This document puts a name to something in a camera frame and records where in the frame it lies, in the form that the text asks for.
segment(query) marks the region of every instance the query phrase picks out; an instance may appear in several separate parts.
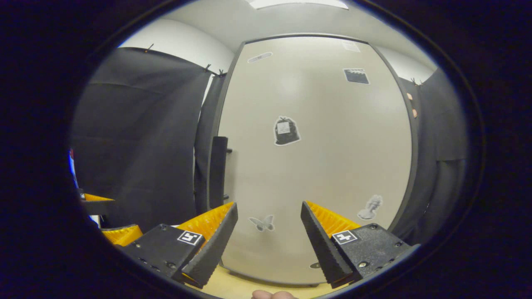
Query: butterfly sticker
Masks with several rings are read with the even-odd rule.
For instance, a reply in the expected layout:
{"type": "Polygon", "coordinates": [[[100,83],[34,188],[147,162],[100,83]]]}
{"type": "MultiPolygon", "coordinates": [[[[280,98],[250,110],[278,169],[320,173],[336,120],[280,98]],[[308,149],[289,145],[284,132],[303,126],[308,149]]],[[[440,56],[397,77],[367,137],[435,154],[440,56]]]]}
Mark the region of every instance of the butterfly sticker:
{"type": "Polygon", "coordinates": [[[253,217],[250,217],[249,220],[255,225],[256,229],[260,232],[263,232],[265,229],[269,231],[275,230],[275,226],[273,226],[273,215],[266,216],[262,221],[253,217]]]}

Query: black curtain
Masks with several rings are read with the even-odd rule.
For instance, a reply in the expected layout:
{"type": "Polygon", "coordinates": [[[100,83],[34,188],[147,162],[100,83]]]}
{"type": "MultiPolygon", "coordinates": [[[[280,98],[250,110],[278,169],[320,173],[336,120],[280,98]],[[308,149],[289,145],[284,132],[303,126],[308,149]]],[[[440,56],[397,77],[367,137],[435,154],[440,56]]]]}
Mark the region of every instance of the black curtain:
{"type": "Polygon", "coordinates": [[[456,204],[466,171],[467,123],[460,99],[438,69],[422,85],[401,79],[418,112],[418,167],[412,193],[392,230],[409,244],[425,243],[456,204]]]}
{"type": "Polygon", "coordinates": [[[179,224],[196,215],[193,147],[210,72],[157,51],[118,48],[98,68],[72,127],[86,193],[116,200],[107,227],[179,224]]]}
{"type": "Polygon", "coordinates": [[[214,76],[211,87],[199,115],[199,123],[196,132],[196,143],[194,145],[196,165],[194,171],[194,188],[196,195],[196,212],[205,213],[209,207],[209,189],[207,187],[210,167],[210,157],[212,148],[212,138],[216,135],[215,115],[217,113],[218,101],[222,90],[224,76],[214,76]]]}

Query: ceiling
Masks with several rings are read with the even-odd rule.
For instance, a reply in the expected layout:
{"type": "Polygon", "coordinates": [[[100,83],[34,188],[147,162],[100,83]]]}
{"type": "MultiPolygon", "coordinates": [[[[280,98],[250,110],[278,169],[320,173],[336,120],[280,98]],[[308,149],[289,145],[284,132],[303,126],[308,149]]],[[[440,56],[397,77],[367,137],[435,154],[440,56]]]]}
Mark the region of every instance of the ceiling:
{"type": "Polygon", "coordinates": [[[296,32],[354,37],[395,50],[435,70],[436,64],[404,35],[344,1],[349,10],[318,4],[285,4],[256,10],[246,0],[198,0],[163,16],[195,27],[233,52],[244,40],[296,32]]]}

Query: ceiling light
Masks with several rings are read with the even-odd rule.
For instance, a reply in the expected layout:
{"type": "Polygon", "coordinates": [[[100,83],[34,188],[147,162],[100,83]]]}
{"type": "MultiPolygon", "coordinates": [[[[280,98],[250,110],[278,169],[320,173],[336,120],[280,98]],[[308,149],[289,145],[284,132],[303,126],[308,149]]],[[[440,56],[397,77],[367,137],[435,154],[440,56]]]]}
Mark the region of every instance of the ceiling light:
{"type": "Polygon", "coordinates": [[[322,4],[338,7],[341,9],[349,10],[347,5],[338,0],[247,0],[250,5],[255,9],[263,9],[268,6],[291,4],[291,3],[308,3],[308,4],[322,4]]]}

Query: sticker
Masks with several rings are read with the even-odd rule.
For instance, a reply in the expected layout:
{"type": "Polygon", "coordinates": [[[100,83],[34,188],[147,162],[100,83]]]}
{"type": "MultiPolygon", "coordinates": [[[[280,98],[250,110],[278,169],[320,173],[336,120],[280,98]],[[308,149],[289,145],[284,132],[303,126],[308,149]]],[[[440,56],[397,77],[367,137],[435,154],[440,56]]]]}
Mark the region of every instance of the sticker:
{"type": "Polygon", "coordinates": [[[201,239],[202,235],[195,232],[185,230],[177,240],[185,242],[187,244],[196,245],[198,240],[201,239]]]}
{"type": "Polygon", "coordinates": [[[283,146],[301,140],[296,122],[289,117],[279,116],[273,126],[275,145],[283,146]]]}
{"type": "Polygon", "coordinates": [[[257,61],[262,60],[264,58],[268,58],[268,57],[270,57],[272,55],[273,55],[273,53],[271,53],[271,52],[263,53],[263,54],[261,54],[259,56],[255,56],[255,57],[252,57],[252,58],[248,59],[247,63],[257,62],[257,61]]]}
{"type": "Polygon", "coordinates": [[[369,84],[368,77],[364,69],[344,69],[345,78],[349,82],[369,84]]]}
{"type": "Polygon", "coordinates": [[[348,230],[337,232],[336,234],[333,234],[332,237],[334,238],[334,240],[336,240],[336,243],[338,243],[338,245],[343,245],[345,243],[349,243],[358,239],[352,232],[348,230]]]}
{"type": "Polygon", "coordinates": [[[262,221],[253,217],[249,217],[249,220],[255,225],[255,228],[260,232],[263,232],[265,229],[269,231],[275,230],[275,226],[273,226],[273,215],[266,216],[262,221]]]}
{"type": "Polygon", "coordinates": [[[360,210],[357,216],[362,220],[371,220],[377,216],[377,209],[381,205],[383,205],[383,197],[380,195],[374,195],[366,203],[366,208],[360,210]]]}
{"type": "Polygon", "coordinates": [[[356,45],[356,43],[354,41],[342,40],[342,46],[344,46],[344,49],[346,49],[348,51],[353,51],[353,52],[359,52],[360,53],[360,49],[356,45]]]}

